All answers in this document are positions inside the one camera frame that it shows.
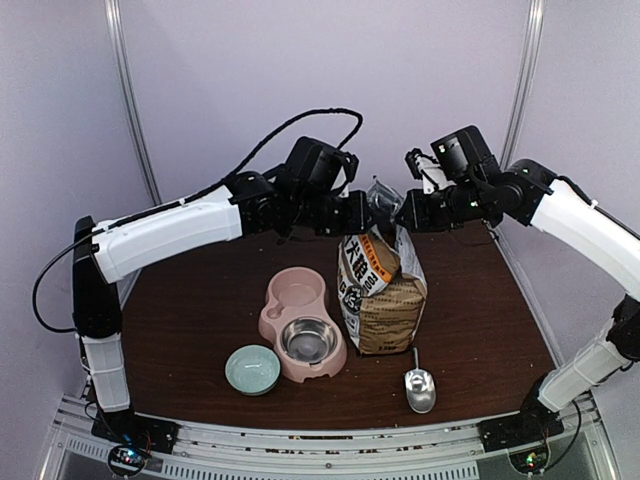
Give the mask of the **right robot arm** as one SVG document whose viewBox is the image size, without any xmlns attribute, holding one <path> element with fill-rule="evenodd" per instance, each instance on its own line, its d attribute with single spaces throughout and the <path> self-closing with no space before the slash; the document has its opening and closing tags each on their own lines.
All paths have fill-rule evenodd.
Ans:
<svg viewBox="0 0 640 480">
<path fill-rule="evenodd" d="M 533 388 L 513 419 L 519 440 L 535 440 L 578 396 L 639 360 L 639 236 L 570 177 L 533 159 L 503 168 L 475 125 L 410 150 L 405 162 L 421 187 L 407 192 L 396 222 L 412 233 L 447 232 L 468 222 L 498 226 L 506 217 L 558 241 L 623 291 L 602 329 Z"/>
</svg>

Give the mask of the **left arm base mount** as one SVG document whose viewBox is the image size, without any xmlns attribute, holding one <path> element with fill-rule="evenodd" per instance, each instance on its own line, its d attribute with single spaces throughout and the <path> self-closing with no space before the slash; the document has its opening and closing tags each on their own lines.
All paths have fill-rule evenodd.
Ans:
<svg viewBox="0 0 640 480">
<path fill-rule="evenodd" d="M 91 434 L 111 442 L 138 449 L 171 454 L 179 433 L 179 425 L 135 414 L 132 410 L 99 412 Z"/>
</svg>

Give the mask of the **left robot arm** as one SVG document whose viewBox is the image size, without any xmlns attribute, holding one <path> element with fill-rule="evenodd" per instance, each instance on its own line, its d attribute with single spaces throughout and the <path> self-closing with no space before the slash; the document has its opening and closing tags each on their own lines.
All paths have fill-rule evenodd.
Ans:
<svg viewBox="0 0 640 480">
<path fill-rule="evenodd" d="M 366 195 L 348 191 L 358 158 L 301 137 L 286 161 L 260 174 L 232 173 L 188 197 L 130 217 L 76 223 L 73 321 L 83 345 L 106 429 L 123 444 L 137 442 L 144 424 L 131 411 L 117 283 L 131 273 L 205 245 L 266 231 L 286 236 L 303 227 L 318 236 L 365 232 L 372 224 Z"/>
</svg>

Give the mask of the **brown dog food bag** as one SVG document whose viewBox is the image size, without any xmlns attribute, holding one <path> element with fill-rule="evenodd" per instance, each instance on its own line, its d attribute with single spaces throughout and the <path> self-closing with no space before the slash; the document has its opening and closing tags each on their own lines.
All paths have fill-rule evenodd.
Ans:
<svg viewBox="0 0 640 480">
<path fill-rule="evenodd" d="M 339 306 L 361 355 L 399 354 L 418 331 L 427 281 L 408 230 L 395 223 L 404 197 L 376 179 L 366 200 L 374 225 L 339 244 Z"/>
</svg>

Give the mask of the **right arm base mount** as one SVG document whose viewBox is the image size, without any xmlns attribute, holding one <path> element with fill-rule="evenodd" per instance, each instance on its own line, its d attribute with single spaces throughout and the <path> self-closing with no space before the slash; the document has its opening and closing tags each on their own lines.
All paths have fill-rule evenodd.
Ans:
<svg viewBox="0 0 640 480">
<path fill-rule="evenodd" d="M 562 434 L 564 426 L 557 413 L 528 410 L 483 420 L 478 424 L 478 430 L 484 451 L 493 452 L 542 442 Z"/>
</svg>

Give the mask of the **metal food scoop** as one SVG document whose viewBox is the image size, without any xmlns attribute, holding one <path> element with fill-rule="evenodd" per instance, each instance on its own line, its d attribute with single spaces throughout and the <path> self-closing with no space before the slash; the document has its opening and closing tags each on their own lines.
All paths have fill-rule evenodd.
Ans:
<svg viewBox="0 0 640 480">
<path fill-rule="evenodd" d="M 433 376 L 420 367 L 419 352 L 412 347 L 413 368 L 404 374 L 405 394 L 409 407 L 418 414 L 427 414 L 436 403 L 436 387 Z"/>
</svg>

